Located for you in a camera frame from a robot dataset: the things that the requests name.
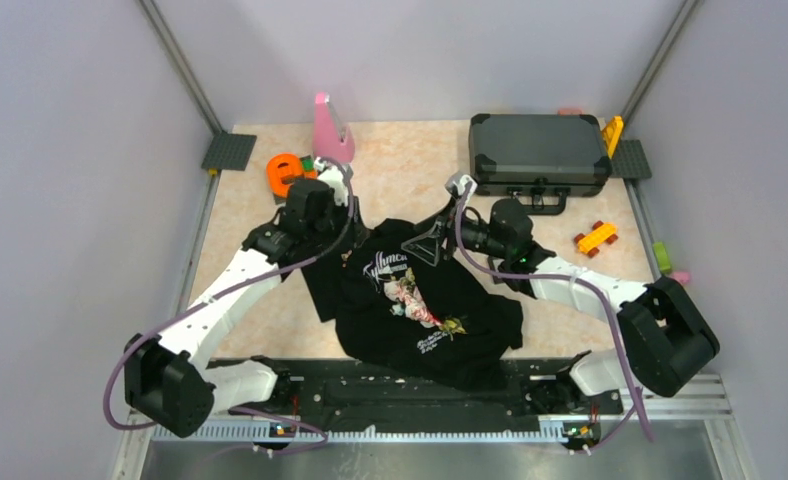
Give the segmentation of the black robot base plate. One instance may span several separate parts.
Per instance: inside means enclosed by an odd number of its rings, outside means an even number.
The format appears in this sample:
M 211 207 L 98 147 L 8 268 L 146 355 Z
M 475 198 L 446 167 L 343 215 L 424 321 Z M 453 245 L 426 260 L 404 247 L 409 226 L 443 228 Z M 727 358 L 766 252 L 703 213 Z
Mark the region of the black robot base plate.
M 620 415 L 618 391 L 586 397 L 564 378 L 566 359 L 501 362 L 506 384 L 465 392 L 437 382 L 356 360 L 266 359 L 278 380 L 255 408 L 296 416 L 332 433 L 373 427 L 385 434 L 535 432 L 550 415 L 580 422 L 593 415 Z

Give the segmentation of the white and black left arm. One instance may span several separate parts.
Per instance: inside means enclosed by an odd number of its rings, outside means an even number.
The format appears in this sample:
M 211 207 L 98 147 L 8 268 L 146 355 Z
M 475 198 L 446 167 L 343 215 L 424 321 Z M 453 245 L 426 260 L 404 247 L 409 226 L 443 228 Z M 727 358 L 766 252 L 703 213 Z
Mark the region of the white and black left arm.
M 275 219 L 250 231 L 221 275 L 187 310 L 126 344 L 112 375 L 126 403 L 177 437 L 213 414 L 256 403 L 267 413 L 289 404 L 290 386 L 253 357 L 211 366 L 221 341 L 291 272 L 342 246 L 357 223 L 357 200 L 342 175 L 304 179 L 289 189 Z

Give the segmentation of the black printed t-shirt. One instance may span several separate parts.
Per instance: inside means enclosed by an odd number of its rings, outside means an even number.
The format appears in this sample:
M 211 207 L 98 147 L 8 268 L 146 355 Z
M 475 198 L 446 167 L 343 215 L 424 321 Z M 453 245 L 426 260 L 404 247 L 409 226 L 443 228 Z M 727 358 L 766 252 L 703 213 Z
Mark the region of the black printed t-shirt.
M 462 391 L 505 388 L 501 358 L 523 345 L 520 302 L 488 292 L 455 259 L 430 266 L 405 253 L 413 234 L 386 219 L 353 250 L 303 268 L 320 319 L 364 363 Z

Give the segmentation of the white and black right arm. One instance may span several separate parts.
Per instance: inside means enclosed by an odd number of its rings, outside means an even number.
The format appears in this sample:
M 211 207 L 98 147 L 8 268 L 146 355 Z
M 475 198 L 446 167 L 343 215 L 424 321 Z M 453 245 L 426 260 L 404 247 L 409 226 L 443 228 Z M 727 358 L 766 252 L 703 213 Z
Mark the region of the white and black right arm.
M 643 283 L 572 264 L 538 244 L 532 221 L 513 199 L 497 201 L 487 220 L 466 216 L 453 198 L 414 228 L 402 249 L 436 266 L 456 250 L 498 260 L 481 270 L 528 297 L 559 303 L 608 323 L 615 344 L 574 360 L 556 385 L 559 404 L 582 412 L 597 395 L 641 386 L 675 396 L 721 346 L 685 288 L 663 276 Z

